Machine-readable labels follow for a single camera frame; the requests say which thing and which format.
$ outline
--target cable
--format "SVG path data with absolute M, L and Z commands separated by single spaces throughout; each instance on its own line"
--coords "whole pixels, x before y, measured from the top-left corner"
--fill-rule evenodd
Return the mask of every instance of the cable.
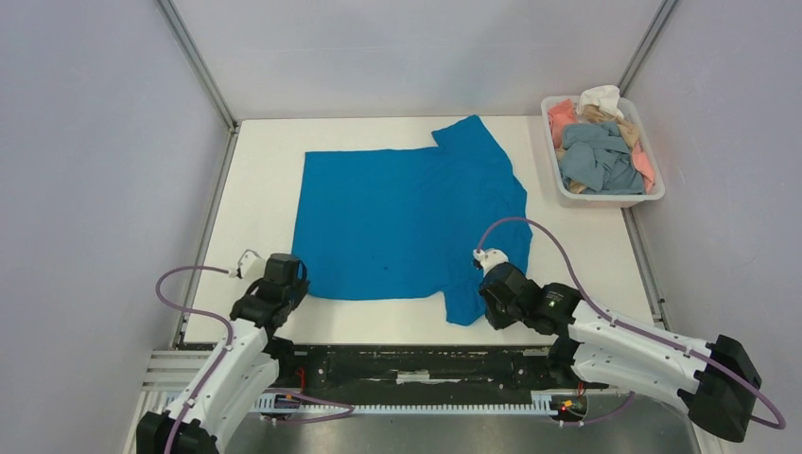
M 609 314 L 607 314 L 606 312 L 604 312 L 604 310 L 602 310 L 602 308 L 599 307 L 599 305 L 597 305 L 590 298 L 590 296 L 587 294 L 587 291 L 584 290 L 584 287 L 579 282 L 579 278 L 577 277 L 576 272 L 574 271 L 573 265 L 571 265 L 571 260 L 568 258 L 568 254 L 566 253 L 566 250 L 563 248 L 563 245 L 549 231 L 549 229 L 544 227 L 542 224 L 540 224 L 538 222 L 535 222 L 535 221 L 533 221 L 531 219 L 527 219 L 527 218 L 520 218 L 520 217 L 501 218 L 501 219 L 497 220 L 496 222 L 494 222 L 490 227 L 488 227 L 487 230 L 484 232 L 484 235 L 481 236 L 481 239 L 479 240 L 479 245 L 477 246 L 477 252 L 481 251 L 481 246 L 484 244 L 484 240 L 487 239 L 487 236 L 490 235 L 490 232 L 492 232 L 493 229 L 495 229 L 497 226 L 499 226 L 499 225 L 501 225 L 501 224 L 503 224 L 505 222 L 526 222 L 526 223 L 530 224 L 531 226 L 536 227 L 538 230 L 540 230 L 544 234 L 546 234 L 546 236 L 549 237 L 551 242 L 554 243 L 554 246 L 557 247 L 557 250 L 560 251 L 560 254 L 563 256 L 563 260 L 565 260 L 566 267 L 568 268 L 568 274 L 570 274 L 571 280 L 573 280 L 574 285 L 576 285 L 576 287 L 577 287 L 577 290 L 579 290 L 580 294 L 582 294 L 583 299 L 587 302 L 587 304 L 591 308 L 593 308 L 593 310 L 600 317 L 602 317 L 603 319 L 605 319 L 608 322 L 612 322 L 613 321 L 613 317 L 610 316 Z M 686 345 L 683 345 L 683 344 L 681 344 L 679 342 L 674 342 L 673 340 L 663 339 L 660 336 L 657 336 L 656 334 L 650 333 L 649 331 L 646 331 L 646 330 L 641 329 L 641 328 L 639 328 L 637 326 L 631 325 L 631 324 L 629 324 L 627 322 L 622 322 L 620 320 L 616 320 L 614 322 L 614 325 L 615 326 L 620 326 L 620 327 L 622 327 L 624 329 L 627 329 L 627 330 L 632 331 L 632 332 L 634 332 L 636 334 L 639 334 L 640 336 L 643 336 L 643 337 L 645 337 L 647 339 L 650 339 L 652 341 L 656 341 L 656 342 L 662 343 L 663 345 L 666 345 L 668 347 L 674 348 L 676 350 L 679 350 L 679 351 L 682 351 L 682 352 L 687 350 L 687 346 Z M 739 385 L 743 386 L 743 388 L 745 388 L 746 391 L 751 393 L 760 402 L 762 402 L 763 405 L 765 405 L 766 408 L 769 409 L 769 411 L 772 413 L 772 415 L 777 420 L 777 422 L 775 423 L 775 422 L 772 422 L 772 421 L 767 421 L 767 420 L 762 419 L 762 418 L 758 418 L 755 415 L 752 415 L 751 416 L 752 421 L 755 421 L 758 424 L 762 424 L 762 425 L 764 425 L 764 426 L 766 426 L 768 428 L 775 428 L 777 430 L 782 430 L 782 429 L 784 429 L 786 427 L 785 417 L 782 415 L 780 410 L 776 407 L 776 405 L 771 400 L 769 400 L 768 397 L 766 397 L 765 394 L 763 394 L 759 389 L 757 389 L 754 386 L 752 386 L 751 383 L 749 383 L 748 381 L 746 381 L 743 378 L 741 378 L 738 374 L 736 374 L 736 373 L 732 372 L 731 370 L 729 370 L 727 367 L 725 367 L 719 361 L 716 361 L 715 359 L 709 358 L 709 357 L 697 352 L 696 350 L 689 349 L 688 354 L 691 355 L 694 358 L 700 359 L 700 360 L 704 361 L 705 363 L 715 367 L 716 369 L 718 369 L 719 371 L 721 371 L 722 373 L 724 373 L 728 377 L 730 377 L 733 380 L 735 380 L 736 383 L 738 383 Z M 630 394 L 630 398 L 628 398 L 627 401 L 630 401 L 632 399 L 632 397 L 634 397 L 633 393 Z M 623 409 L 624 407 L 627 407 L 627 406 L 628 406 L 627 402 L 624 402 L 624 405 L 622 405 L 621 408 L 619 408 L 618 410 L 613 411 L 613 413 L 610 413 L 610 414 L 611 415 L 612 414 L 618 414 L 621 409 Z M 610 415 L 603 416 L 602 418 L 603 419 L 609 419 L 607 416 L 610 416 Z
M 312 402 L 313 404 L 319 405 L 328 405 L 330 407 L 339 407 L 341 409 L 345 409 L 340 413 L 336 414 L 327 414 L 325 416 L 319 416 L 317 418 L 309 418 L 309 419 L 287 419 L 287 420 L 274 420 L 276 424 L 279 425 L 298 425 L 298 424 L 311 424 L 311 423 L 322 423 L 323 421 L 334 421 L 335 419 L 342 419 L 351 415 L 356 409 L 353 405 L 349 404 L 341 404 L 340 402 L 332 402 L 330 400 L 323 400 L 317 397 L 311 397 L 308 395 L 303 395 L 300 393 L 296 393 L 290 390 L 283 390 L 280 388 L 271 388 L 267 390 L 267 393 L 277 393 L 283 395 L 291 395 L 298 400 L 305 400 L 306 402 Z
M 220 316 L 220 315 L 218 315 L 218 314 L 216 314 L 214 312 L 209 312 L 208 310 L 200 310 L 200 309 L 193 309 L 193 308 L 190 308 L 190 307 L 178 306 L 175 303 L 173 303 L 170 300 L 168 300 L 165 297 L 165 295 L 162 293 L 162 284 L 165 281 L 165 279 L 170 277 L 171 275 L 173 275 L 173 274 L 175 274 L 177 272 L 181 272 L 181 271 L 214 271 L 214 272 L 220 272 L 220 273 L 223 273 L 223 274 L 228 274 L 229 271 L 225 270 L 223 268 L 207 267 L 207 266 L 204 266 L 204 265 L 190 265 L 190 266 L 186 266 L 186 267 L 174 268 L 174 269 L 162 274 L 162 277 L 160 277 L 159 280 L 156 281 L 156 296 L 159 298 L 159 301 L 164 303 L 167 307 L 179 310 L 179 311 L 181 311 L 183 313 L 186 313 L 186 314 L 196 314 L 196 315 L 202 315 L 204 317 L 211 317 L 211 318 L 217 320 L 218 322 L 223 323 L 223 325 L 226 328 L 226 344 L 225 344 L 225 347 L 231 346 L 231 343 L 234 340 L 234 327 L 231 325 L 231 323 L 228 320 L 226 320 L 225 318 L 223 318 L 222 316 Z M 203 374 L 203 376 L 200 378 L 200 380 L 198 380 L 198 384 L 195 385 L 195 389 L 192 390 L 192 392 L 189 394 L 189 398 L 186 399 L 186 401 L 182 405 L 181 411 L 179 411 L 178 417 L 176 417 L 175 423 L 173 423 L 173 427 L 170 429 L 170 434 L 167 436 L 167 443 L 165 445 L 165 454 L 170 454 L 170 452 L 172 451 L 173 443 L 175 442 L 175 437 L 178 434 L 179 427 L 181 426 L 181 421 L 183 421 L 183 418 L 189 412 L 189 404 L 188 404 L 188 402 L 191 401 L 191 400 L 194 400 L 196 397 L 198 397 L 198 394 L 201 393 L 201 388 L 203 388 L 203 385 L 205 385 L 206 382 L 209 381 L 209 377 L 212 376 L 212 373 L 215 371 L 215 369 L 217 369 L 217 367 L 223 361 L 223 358 L 225 358 L 226 353 L 228 353 L 228 349 L 227 348 L 223 348 L 223 349 L 220 350 L 219 355 L 215 358 L 214 362 L 212 362 L 212 365 L 209 367 L 209 369 L 206 370 L 206 373 Z

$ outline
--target beige cloth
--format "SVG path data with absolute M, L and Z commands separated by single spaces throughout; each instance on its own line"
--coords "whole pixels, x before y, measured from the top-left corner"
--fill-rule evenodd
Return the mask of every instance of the beige cloth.
M 582 115 L 587 118 L 591 123 L 601 123 L 602 121 L 615 121 L 619 124 L 619 131 L 621 138 L 626 142 L 627 147 L 630 149 L 635 148 L 637 139 L 640 138 L 640 130 L 635 126 L 635 123 L 627 121 L 623 118 L 616 117 L 607 112 L 602 112 L 597 106 L 584 106 Z
M 558 148 L 554 151 L 554 154 L 557 155 L 557 162 L 559 163 L 560 161 L 563 160 L 563 157 L 566 156 L 566 150 L 564 148 Z M 568 182 L 568 192 L 572 194 L 582 194 L 582 191 L 586 189 L 587 186 L 582 183 L 576 182 L 574 180 Z

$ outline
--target laundry basket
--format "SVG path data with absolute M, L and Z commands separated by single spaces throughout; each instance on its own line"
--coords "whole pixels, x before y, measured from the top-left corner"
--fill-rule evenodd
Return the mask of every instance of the laundry basket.
M 654 167 L 654 186 L 649 194 L 635 194 L 635 195 L 613 195 L 613 194 L 573 194 L 563 185 L 563 177 L 560 174 L 560 167 L 557 164 L 557 153 L 554 151 L 554 140 L 551 138 L 551 128 L 549 127 L 549 116 L 547 112 L 555 105 L 570 99 L 574 104 L 579 103 L 578 96 L 549 96 L 540 103 L 543 109 L 543 123 L 546 127 L 546 137 L 549 145 L 549 161 L 551 162 L 551 172 L 554 175 L 555 182 L 557 183 L 557 201 L 560 205 L 567 208 L 626 208 L 642 201 L 656 201 L 663 197 L 666 193 L 666 186 L 663 184 L 663 177 L 660 175 L 660 169 L 657 166 L 657 161 L 654 158 L 652 144 L 649 143 L 649 138 L 646 136 L 646 130 L 643 128 L 643 123 L 640 122 L 640 117 L 637 115 L 635 104 L 629 99 L 619 99 L 619 110 L 624 114 L 628 121 L 635 123 L 640 130 L 640 147 L 646 152 L 649 161 Z M 586 120 L 577 115 L 581 122 Z

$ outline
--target pile of clothes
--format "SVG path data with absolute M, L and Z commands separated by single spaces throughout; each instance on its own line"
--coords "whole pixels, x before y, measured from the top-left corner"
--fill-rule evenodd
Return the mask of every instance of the pile of clothes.
M 618 108 L 619 88 L 586 90 L 578 105 L 548 111 L 563 185 L 574 194 L 648 194 L 654 168 L 640 145 L 640 130 Z M 577 114 L 589 123 L 580 123 Z

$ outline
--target gray wall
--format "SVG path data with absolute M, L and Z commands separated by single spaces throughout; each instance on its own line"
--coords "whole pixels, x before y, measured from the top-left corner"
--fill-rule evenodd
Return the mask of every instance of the gray wall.
M 660 0 L 175 0 L 238 118 L 539 113 L 618 82 Z
M 0 2 L 0 451 L 119 452 L 225 140 L 152 2 Z
M 789 420 L 736 452 L 802 445 L 800 17 L 794 0 L 682 2 L 629 94 L 666 181 L 636 215 L 673 326 L 741 340 Z

